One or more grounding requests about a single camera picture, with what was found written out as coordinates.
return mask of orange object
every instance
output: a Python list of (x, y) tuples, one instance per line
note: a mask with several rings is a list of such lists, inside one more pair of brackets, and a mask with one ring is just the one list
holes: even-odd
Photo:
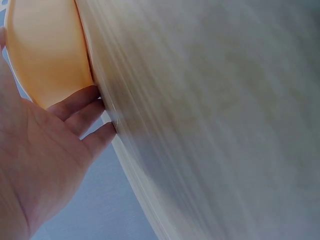
[(5, 28), (13, 73), (41, 107), (93, 85), (86, 40), (73, 0), (10, 0)]

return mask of white curved surface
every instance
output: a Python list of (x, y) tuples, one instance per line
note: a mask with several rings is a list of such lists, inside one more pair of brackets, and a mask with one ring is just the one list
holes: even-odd
[(319, 239), (318, 4), (76, 2), (161, 240)]

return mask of hand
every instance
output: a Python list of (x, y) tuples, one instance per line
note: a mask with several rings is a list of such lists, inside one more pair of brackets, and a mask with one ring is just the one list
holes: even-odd
[[(3, 49), (3, 28), (0, 44)], [(0, 225), (6, 224), (7, 232), (27, 232), (1, 239), (30, 238), (70, 201), (88, 167), (112, 141), (111, 123), (80, 140), (105, 109), (99, 96), (90, 86), (44, 110), (20, 97), (0, 56)], [(8, 216), (19, 219), (8, 223)]]

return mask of light blue background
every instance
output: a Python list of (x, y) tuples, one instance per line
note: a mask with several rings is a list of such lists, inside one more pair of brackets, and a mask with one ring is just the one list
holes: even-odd
[[(0, 25), (5, 12), (0, 12)], [(27, 97), (20, 87), (23, 97)], [(99, 120), (90, 129), (94, 131)], [(110, 146), (89, 169), (80, 189), (32, 240), (157, 240)]]

